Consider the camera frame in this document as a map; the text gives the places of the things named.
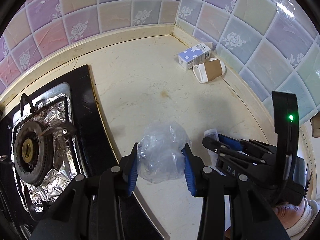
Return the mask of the person's right hand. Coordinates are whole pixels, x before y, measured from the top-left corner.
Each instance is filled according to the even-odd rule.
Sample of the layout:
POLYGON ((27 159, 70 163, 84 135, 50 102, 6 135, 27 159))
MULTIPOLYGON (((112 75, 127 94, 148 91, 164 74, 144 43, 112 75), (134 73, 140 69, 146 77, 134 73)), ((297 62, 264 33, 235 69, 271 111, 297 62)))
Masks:
POLYGON ((272 208, 285 229, 291 228, 301 219, 304 209, 304 199, 302 199, 298 206, 292 204, 283 204, 272 208))

